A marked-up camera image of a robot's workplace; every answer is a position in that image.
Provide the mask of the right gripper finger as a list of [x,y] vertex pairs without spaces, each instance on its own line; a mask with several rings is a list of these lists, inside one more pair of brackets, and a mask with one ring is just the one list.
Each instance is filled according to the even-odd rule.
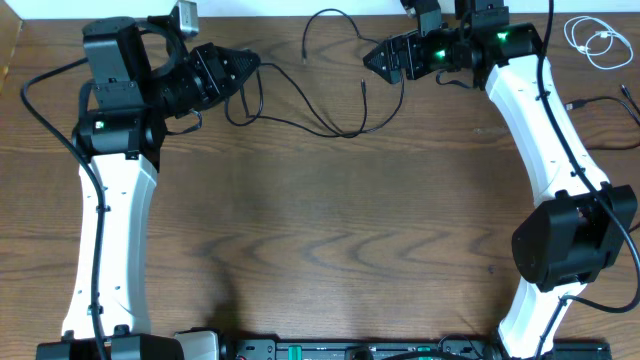
[[390,37],[375,46],[364,58],[364,63],[398,63],[400,38]]
[[363,58],[363,64],[389,84],[401,81],[401,56],[398,54],[370,53]]

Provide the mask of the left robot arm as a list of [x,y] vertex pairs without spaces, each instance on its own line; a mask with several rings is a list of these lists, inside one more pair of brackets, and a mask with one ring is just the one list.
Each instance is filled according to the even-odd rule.
[[40,359],[217,359],[211,330],[154,335],[145,294],[148,218],[169,118],[224,104],[259,56],[204,44],[177,16],[97,20],[83,29],[92,77],[65,145],[78,160],[83,216],[74,293],[61,338]]

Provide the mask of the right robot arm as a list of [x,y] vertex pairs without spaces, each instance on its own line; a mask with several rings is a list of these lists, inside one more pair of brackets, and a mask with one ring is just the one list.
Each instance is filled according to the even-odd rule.
[[612,185],[581,142],[553,82],[548,32],[512,23],[501,1],[457,2],[456,28],[436,1],[404,9],[416,30],[382,41],[364,65],[391,84],[470,70],[504,118],[531,184],[533,213],[511,240],[518,288],[484,357],[576,357],[580,348],[556,347],[554,334],[583,290],[633,246],[637,198]]

